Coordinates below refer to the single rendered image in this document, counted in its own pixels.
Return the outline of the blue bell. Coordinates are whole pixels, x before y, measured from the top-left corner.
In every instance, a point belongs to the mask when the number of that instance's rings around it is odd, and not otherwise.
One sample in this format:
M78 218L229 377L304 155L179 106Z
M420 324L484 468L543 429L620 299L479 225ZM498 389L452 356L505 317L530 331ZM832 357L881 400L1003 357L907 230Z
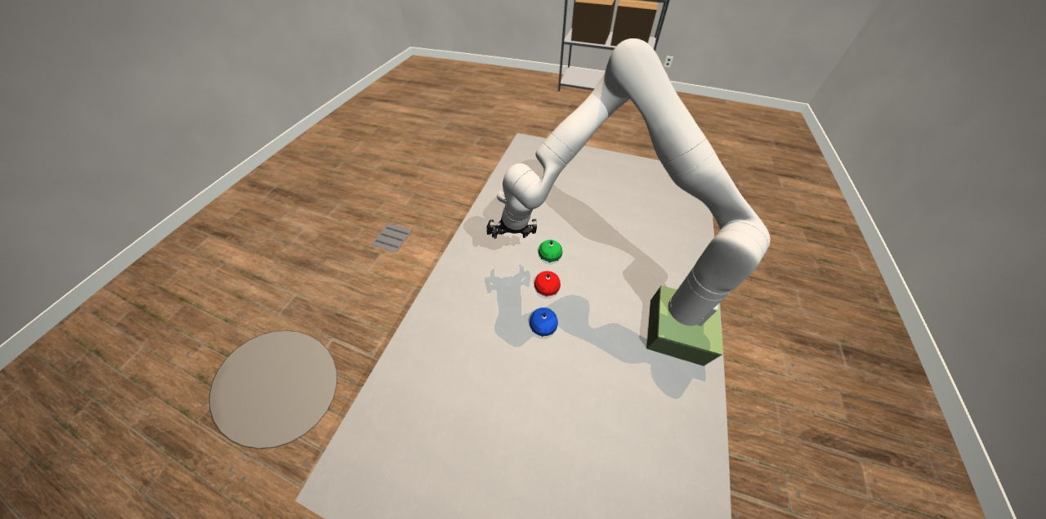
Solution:
M558 316L550 308L537 308L533 315L530 316L530 328L539 336L553 335L558 325Z

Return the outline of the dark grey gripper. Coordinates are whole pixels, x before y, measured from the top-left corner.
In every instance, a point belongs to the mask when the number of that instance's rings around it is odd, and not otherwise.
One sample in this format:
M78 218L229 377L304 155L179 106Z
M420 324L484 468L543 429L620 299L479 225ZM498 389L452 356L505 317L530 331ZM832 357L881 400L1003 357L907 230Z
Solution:
M520 230L511 230L511 228L508 228L507 225L505 225L504 222L502 221L502 218L501 221L499 222L494 222L494 220L488 220L486 229L487 229L487 235L492 235L495 239L497 239L497 235L505 235L505 233L511 233L513 235L518 235L518 233L521 233L521 235L523 236L528 236L531 232L533 232L535 235L535 233L537 233L537 220L528 221L527 226Z

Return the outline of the red dome bell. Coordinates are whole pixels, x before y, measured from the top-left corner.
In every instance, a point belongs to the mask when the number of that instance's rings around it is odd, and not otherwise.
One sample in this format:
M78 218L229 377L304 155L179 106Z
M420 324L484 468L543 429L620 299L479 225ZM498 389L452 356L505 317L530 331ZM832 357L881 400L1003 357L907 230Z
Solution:
M558 294L561 283L559 276L552 271L543 271L535 278L535 289L537 293L546 296Z

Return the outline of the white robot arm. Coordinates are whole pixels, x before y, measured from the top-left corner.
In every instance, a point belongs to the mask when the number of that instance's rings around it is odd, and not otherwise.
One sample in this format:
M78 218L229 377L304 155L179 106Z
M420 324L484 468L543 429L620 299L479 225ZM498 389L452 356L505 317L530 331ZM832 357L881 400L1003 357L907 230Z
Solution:
M771 240L761 218L740 194L717 151L677 97L649 43L635 38L618 43L597 87L537 149L543 179L524 163L507 170L503 190L497 195L505 204L502 221L511 230L526 227L533 209L546 201L561 170L630 99L642 114L651 144L670 179L709 207L721 229L668 303L677 322L702 326L717 313L718 303L761 263Z

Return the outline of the green dome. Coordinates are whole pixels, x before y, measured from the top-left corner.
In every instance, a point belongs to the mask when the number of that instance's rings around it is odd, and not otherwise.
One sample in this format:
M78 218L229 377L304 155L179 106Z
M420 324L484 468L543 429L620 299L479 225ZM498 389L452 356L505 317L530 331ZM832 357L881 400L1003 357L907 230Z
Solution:
M554 242L552 239L546 240L539 245L539 256L549 263L559 261L563 256L563 248L559 242Z

